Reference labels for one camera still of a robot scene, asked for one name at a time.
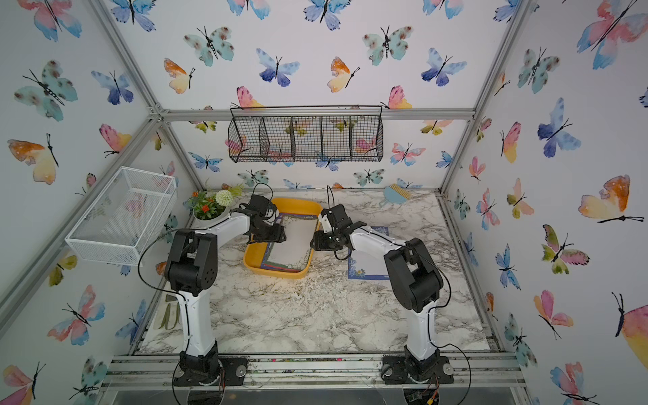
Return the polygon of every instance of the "butterfly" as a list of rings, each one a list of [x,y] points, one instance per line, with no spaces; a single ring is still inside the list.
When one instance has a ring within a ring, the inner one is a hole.
[[[353,174],[353,177],[356,178],[356,182],[361,186],[365,187],[368,183],[380,184],[382,181],[382,174],[385,173],[385,169],[381,168],[378,170],[370,171],[365,170],[365,173],[356,172]]]
[[[241,108],[263,107],[262,104],[259,104],[259,102],[252,97],[252,94],[250,94],[248,89],[244,86],[237,87],[237,96]]]
[[[195,153],[189,152],[191,157],[193,157],[196,161],[194,162],[194,166],[196,168],[208,168],[212,172],[219,172],[220,168],[216,166],[220,162],[223,161],[223,159],[209,159],[209,156],[207,157],[202,157],[200,155],[196,155]]]
[[[444,150],[441,151],[442,161],[437,162],[437,167],[448,167],[452,163],[452,156]]]
[[[604,69],[612,65],[618,53],[618,41],[635,42],[648,31],[648,14],[625,14],[638,0],[631,0],[622,10],[620,0],[603,0],[597,11],[603,21],[589,24],[578,41],[578,53],[598,46],[594,57],[593,69]]]
[[[36,389],[36,379],[38,373],[41,372],[43,367],[40,367],[40,362],[36,364],[36,372],[32,378],[26,376],[21,369],[12,365],[7,366],[3,371],[5,377],[5,384],[10,387],[21,387],[19,390],[9,395],[7,398],[0,400],[0,405],[29,405],[32,402],[32,397],[36,399],[34,390]]]
[[[406,110],[411,108],[411,104],[405,99],[405,92],[400,86],[394,86],[389,92],[389,104],[385,104],[382,101],[380,102],[384,107],[391,110]]]
[[[533,215],[535,210],[526,202],[522,201],[526,196],[522,194],[522,182],[520,178],[515,181],[513,186],[513,194],[506,195],[506,202],[513,206],[513,218],[519,219],[520,213],[525,215]]]
[[[429,16],[436,8],[445,3],[448,19],[459,15],[463,10],[463,0],[423,0],[423,12]]]
[[[416,148],[410,149],[411,143],[408,143],[407,148],[404,148],[401,144],[394,143],[394,147],[391,149],[391,152],[395,155],[391,156],[391,164],[395,165],[398,162],[405,162],[406,166],[412,166],[416,163],[415,156],[420,156],[425,152],[425,148]]]
[[[445,120],[430,120],[430,121],[423,121],[423,124],[425,126],[421,128],[421,133],[428,133],[432,131],[432,133],[436,135],[441,135],[443,133],[442,128],[447,127],[448,125],[452,124],[452,119],[445,119]]]
[[[137,335],[137,329],[139,329],[139,326],[142,325],[142,322],[144,321],[145,314],[146,301],[143,299],[142,302],[139,303],[137,315],[131,314],[131,317],[129,318],[130,322],[128,322],[128,324],[126,324],[123,328],[119,329],[117,333],[115,333],[115,337],[123,339],[130,335],[130,344],[132,345],[135,341],[135,335]]]
[[[146,205],[146,196],[143,196],[141,193],[135,193],[134,200],[128,200],[126,202],[126,209],[133,213],[133,218],[139,218],[144,213],[144,208]]]
[[[117,132],[113,129],[113,127],[107,124],[101,124],[101,126],[99,127],[99,133],[101,133],[101,136],[112,148],[112,150],[107,150],[104,152],[106,154],[104,157],[108,157],[112,154],[118,154],[119,152],[123,151],[131,139],[130,134]]]
[[[270,5],[266,0],[227,0],[227,3],[229,3],[230,11],[237,16],[241,15],[243,7],[246,5],[248,6],[248,9],[250,5],[252,6],[252,11],[254,11],[254,14],[256,14],[259,19],[264,19],[270,15]]]
[[[169,214],[167,221],[164,223],[164,233],[170,232],[173,229],[178,227],[178,218],[176,218],[175,215]],[[167,233],[164,237],[164,239],[167,241],[167,243],[173,242],[173,234],[172,233]]]
[[[542,227],[544,228],[546,234],[545,240],[547,241],[546,245],[542,245],[542,250],[544,252],[542,260],[553,263],[551,265],[551,270],[554,274],[569,274],[569,268],[566,263],[584,266],[590,262],[590,257],[586,253],[576,249],[565,249],[567,246],[573,245],[573,243],[567,244],[569,233],[567,234],[563,244],[560,245],[560,242],[558,242],[558,236],[556,236],[556,232],[554,232],[553,228],[549,225],[543,225]]]
[[[270,55],[259,48],[257,48],[257,55],[259,55],[259,63],[266,67],[266,70],[259,73],[259,76],[267,82],[272,82],[272,79],[276,76],[277,83],[281,87],[286,87],[290,84],[290,79],[286,75],[293,75],[299,69],[299,62],[279,65],[279,62],[281,62],[283,57],[277,58],[275,56],[277,61],[275,63],[275,61],[270,58]]]
[[[294,162],[292,160],[292,153],[289,149],[285,151],[282,148],[278,148],[275,145],[271,146],[268,150],[268,162],[271,165],[276,165],[277,162],[283,162],[287,167],[291,167]]]
[[[231,37],[229,28],[217,28],[209,36],[207,36],[207,28],[205,26],[203,26],[204,31],[201,31],[199,28],[196,29],[203,38],[188,34],[184,36],[184,40],[187,45],[196,50],[196,56],[205,62],[206,66],[212,66],[214,56],[218,59],[220,55],[225,60],[232,60],[234,58],[234,47],[226,41]]]
[[[487,292],[486,293],[486,303],[488,304],[488,307],[486,308],[486,312],[490,312],[491,316],[495,318],[496,321],[499,321],[497,317],[495,316],[495,297],[493,296],[492,292]]]
[[[630,196],[630,176],[616,176],[605,182],[600,198],[585,195],[581,198],[578,211],[588,218],[600,219],[599,224],[614,220],[634,220],[643,222],[642,216],[625,216]]]
[[[49,286],[58,286],[63,281],[63,270],[72,270],[76,267],[78,260],[75,255],[66,256],[59,260],[52,270],[49,273]]]
[[[643,96],[639,97],[639,102],[644,108],[648,108],[648,90],[646,90]]]
[[[616,299],[616,304],[619,307],[619,313],[621,314],[621,317],[619,318],[619,327],[616,330],[614,337],[623,333],[623,337],[628,342],[628,346],[630,346],[643,366],[648,369],[648,351],[646,350],[646,341],[648,340],[648,333],[646,333],[648,305],[624,313],[623,295],[619,294],[621,303],[619,303],[619,299],[616,297],[614,292],[612,295],[614,295],[614,299]]]
[[[510,81],[510,80],[506,80],[506,75],[505,75],[504,72],[502,72],[502,74],[498,76],[497,83],[500,84],[500,88],[497,89],[497,91],[495,92],[495,94],[493,94],[493,96],[496,96],[497,93],[499,93],[500,90],[502,90],[502,89],[504,88],[504,86],[506,86],[507,84],[510,84],[511,81]]]
[[[211,111],[213,110],[213,108],[211,106],[206,106],[205,108],[203,108],[203,110]],[[207,133],[207,130],[216,130],[215,121],[189,121],[189,123],[195,125],[194,128],[201,130],[203,133]]]
[[[50,145],[51,135],[45,134],[47,139],[47,149],[41,144],[31,143],[27,141],[17,141],[9,139],[9,150],[16,159],[20,162],[25,162],[27,165],[34,166],[34,173],[32,177],[34,181],[42,181],[46,184],[54,183],[56,179],[56,168],[58,161],[54,157],[54,150]]]
[[[113,0],[113,3],[119,7],[113,8],[111,12],[120,23],[127,23],[128,20],[131,20],[133,24],[137,21],[139,26],[147,32],[156,29],[153,21],[145,17],[156,5],[156,0]]]
[[[567,397],[563,405],[584,405],[585,402],[591,402],[592,404],[600,405],[597,402],[592,401],[596,397],[584,397],[583,390],[583,367],[580,362],[576,364],[567,363],[565,364],[565,370],[567,374],[565,375],[564,371],[556,367],[550,371],[551,373],[551,382],[556,384],[558,388],[566,392],[566,394],[561,393]]]
[[[87,332],[87,327],[90,326],[90,322],[98,321],[104,317],[106,311],[106,306],[104,303],[98,303],[93,306],[95,302],[94,289],[91,285],[86,287],[83,295],[81,295],[81,301],[79,301],[78,311],[75,311],[70,307],[70,304],[67,304],[69,309],[63,309],[64,311],[71,312],[73,317],[66,319],[61,323],[57,323],[48,333],[48,336],[53,336],[58,341],[64,341],[67,338],[67,335],[72,332],[70,341],[73,345],[83,345],[90,339],[90,335]]]
[[[126,87],[130,86],[128,79],[125,74],[122,74],[120,77],[115,78],[115,72],[109,72],[110,77],[99,73],[97,71],[90,72],[92,77],[99,82],[102,88],[108,89],[108,102],[114,106],[118,105],[121,102],[120,97],[123,97],[125,101],[133,101],[133,92],[127,90]]]
[[[521,130],[522,124],[515,122],[506,136],[504,136],[504,131],[500,132],[502,136],[502,153],[500,153],[500,157],[506,156],[506,160],[510,163],[515,162],[518,157],[517,147]]]
[[[473,263],[475,266],[479,266],[480,264],[477,263],[477,257],[475,257],[475,247],[472,245],[472,232],[468,234],[468,240],[463,241],[463,247],[466,248],[466,254],[468,257],[470,257],[470,261]]]
[[[504,19],[508,18],[506,21],[507,23],[511,20],[513,12],[515,12],[515,8],[518,6],[518,3],[520,0],[506,0],[509,4],[505,6],[501,6],[495,9],[495,16],[493,19],[495,21],[504,21]]]
[[[515,357],[521,366],[529,367],[529,364],[538,365],[538,360],[536,360],[529,345],[522,340],[526,338],[526,335],[522,334],[522,329],[518,333],[518,323],[513,314],[509,314],[509,321],[504,325],[504,337],[506,340],[513,342]]]
[[[96,403],[98,395],[93,391],[99,390],[99,387],[95,386],[104,380],[106,374],[108,374],[108,367],[104,362],[99,362],[95,365],[94,357],[90,356],[87,358],[81,374],[82,387],[72,387],[76,392],[69,399],[74,398],[76,394],[83,394],[83,396],[78,397],[73,405],[93,405]]]
[[[30,1],[18,0],[18,5],[25,10],[34,10],[34,25],[48,40],[58,41],[58,30],[66,29],[70,34],[81,37],[81,23],[67,13],[72,7],[71,1]]]
[[[188,88],[191,88],[191,78],[194,76],[195,68],[191,68],[191,72],[187,74],[184,69],[176,65],[169,58],[164,58],[164,69],[168,75],[174,78],[168,84],[177,94],[184,93]]]
[[[459,211],[459,217],[462,220],[466,219],[466,215],[470,212],[470,206],[465,200],[466,196],[457,189],[457,198],[454,199],[454,209]]]
[[[292,190],[296,190],[296,189],[312,189],[313,188],[313,186],[311,186],[310,184],[309,185],[299,185],[299,183],[293,183],[292,181],[286,180],[286,179],[284,179],[284,184],[286,185],[286,187],[288,187],[289,189],[292,189]]]
[[[342,89],[346,89],[351,81],[351,78],[360,70],[360,67],[357,67],[356,70],[351,72],[349,68],[344,64],[342,59],[337,56],[333,59],[333,62],[330,63],[330,71],[333,72],[335,79],[329,80],[327,86],[330,88],[331,93],[337,93]]]
[[[477,142],[484,138],[484,131],[487,130],[492,123],[492,119],[484,117],[480,122],[480,127],[477,129]]]
[[[468,64],[468,62],[449,64],[448,61],[450,59],[452,59],[452,56],[446,56],[445,59],[441,59],[441,55],[439,55],[437,50],[430,48],[428,58],[428,65],[430,65],[430,69],[421,73],[422,79],[426,82],[429,82],[436,77],[436,84],[439,87],[443,87],[448,84],[450,81],[448,75],[454,75],[455,73],[460,72]]]
[[[335,14],[339,14],[340,11],[344,10],[346,6],[351,4],[351,0],[310,0],[310,2],[313,3],[313,5],[304,8],[306,21],[317,20],[323,11],[324,14],[322,14],[319,22],[321,23],[322,20],[326,21],[326,25],[331,31],[340,27],[340,20],[335,16]]]
[[[472,158],[472,164],[468,166],[468,171],[470,172],[470,176],[474,177],[477,179],[477,182],[479,183],[481,180],[479,178],[479,175],[486,170],[486,163],[482,163],[479,168],[477,167],[477,156]]]
[[[547,84],[547,80],[549,80],[549,74],[547,72],[553,72],[561,64],[561,59],[558,56],[548,56],[542,59],[542,55],[546,51],[547,48],[544,51],[540,48],[538,60],[535,64],[531,65],[533,60],[535,60],[535,52],[531,49],[526,50],[524,53],[524,66],[520,69],[520,75],[518,76],[518,87],[521,88],[525,84],[533,83],[531,90],[535,94]]]
[[[402,57],[405,56],[405,51],[407,51],[407,48],[409,47],[407,42],[404,40],[410,37],[413,28],[402,27],[401,29],[392,32],[391,35],[388,35],[389,27],[387,27],[387,31],[382,29],[382,27],[380,30],[384,35],[384,39],[378,34],[365,34],[365,36],[362,37],[364,44],[369,47],[369,50],[367,51],[369,60],[371,60],[374,66],[378,66],[381,63],[385,52],[387,53],[388,58],[389,54],[391,54],[394,59],[401,60]]]
[[[423,187],[423,184],[412,184],[408,181],[405,181],[403,179],[396,179],[396,184],[401,188],[401,189],[420,189]]]
[[[57,121],[63,120],[63,111],[56,102],[64,106],[65,101],[76,101],[76,89],[69,79],[61,77],[63,69],[56,60],[50,60],[45,64],[41,74],[42,82],[38,80],[34,72],[29,69],[34,78],[23,76],[39,85],[21,87],[14,93],[14,100],[26,106],[35,106],[36,112],[45,118],[53,118]]]
[[[556,106],[549,114],[551,123],[538,125],[538,138],[540,140],[547,140],[547,143],[544,144],[544,155],[546,157],[554,157],[556,155],[556,144],[562,150],[576,150],[581,147],[580,140],[563,131],[566,127],[573,125],[573,123],[567,123],[569,118],[564,123],[562,122],[564,111],[565,105],[561,97],[556,101]]]
[[[542,297],[536,295],[533,298],[535,308],[540,312],[540,317],[544,319],[547,325],[549,325],[553,330],[553,338],[558,340],[558,338],[561,338],[561,335],[556,332],[556,328],[553,326],[573,326],[573,319],[571,316],[565,315],[562,312],[553,315],[553,294],[550,291],[543,291],[541,296]]]
[[[496,205],[495,201],[491,205],[491,190],[486,189],[486,192],[481,196],[481,201],[477,202],[477,213],[481,214],[481,227],[488,231],[489,222],[493,226],[500,224],[500,219],[492,211],[492,208]]]

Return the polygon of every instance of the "white flower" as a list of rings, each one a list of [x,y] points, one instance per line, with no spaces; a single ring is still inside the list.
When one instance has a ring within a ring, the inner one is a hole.
[[[216,193],[216,203],[222,207],[227,207],[234,201],[234,196],[229,190],[221,190]]]

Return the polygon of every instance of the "black wire basket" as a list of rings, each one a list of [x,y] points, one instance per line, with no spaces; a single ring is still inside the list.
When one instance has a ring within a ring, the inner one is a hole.
[[[377,162],[382,107],[231,108],[229,157],[235,162]]]

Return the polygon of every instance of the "marble tabletop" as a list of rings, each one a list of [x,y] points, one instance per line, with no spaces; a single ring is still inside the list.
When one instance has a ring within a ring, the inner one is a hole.
[[[389,235],[421,239],[435,264],[452,284],[452,300],[437,310],[437,344],[463,350],[488,350],[465,274],[450,239],[439,202],[432,191],[411,190],[402,205],[387,204],[379,190],[335,190],[354,221],[388,226]],[[323,190],[275,191],[275,197],[313,200],[327,206]],[[407,340],[405,309],[389,281],[347,278],[347,261],[332,252],[315,252],[306,277],[298,280],[254,274],[242,263],[247,237],[219,249],[218,276],[210,287],[211,325],[220,353],[303,353],[402,351]],[[440,303],[448,297],[444,285]],[[138,354],[178,353],[181,326],[158,329],[167,307],[164,299],[145,333]],[[171,305],[175,318],[175,304]]]

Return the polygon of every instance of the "orange butterfly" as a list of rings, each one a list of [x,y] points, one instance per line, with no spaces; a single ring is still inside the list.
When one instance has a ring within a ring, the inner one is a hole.
[[[31,143],[26,141],[17,141],[15,139],[9,139],[7,143],[9,144],[9,150],[11,150],[12,155],[21,162],[25,162],[28,165],[36,165],[34,167],[34,181],[43,181],[47,184],[54,183],[56,179],[56,168],[58,167],[58,162],[54,157],[54,152],[52,151],[52,145],[50,145],[50,134],[47,134],[47,149],[43,145],[38,143]]]
[[[331,79],[327,83],[327,86],[330,87],[330,92],[337,93],[340,90],[347,88],[349,82],[351,81],[351,78],[359,70],[360,68],[357,67],[356,70],[354,70],[353,73],[351,73],[349,68],[342,61],[342,59],[336,56],[335,59],[333,59],[333,62],[330,63],[330,71],[332,71],[333,76],[335,76],[335,79]]]
[[[178,66],[169,58],[164,59],[164,69],[168,72],[168,75],[174,78],[168,84],[177,94],[184,93],[188,88],[191,88],[191,78],[193,77],[195,68],[191,68],[191,72],[187,74],[184,69]]]
[[[630,196],[630,176],[616,176],[609,179],[603,190],[599,191],[600,198],[585,195],[581,198],[578,211],[588,218],[601,219],[599,224],[613,220],[634,220],[643,222],[642,216],[625,216],[623,212],[628,206]]]
[[[520,178],[518,178],[513,186],[513,194],[507,194],[506,196],[506,202],[513,206],[513,218],[519,219],[520,213],[533,215],[535,212],[529,204],[522,201],[523,198],[526,197],[522,194],[522,182],[520,181]]]

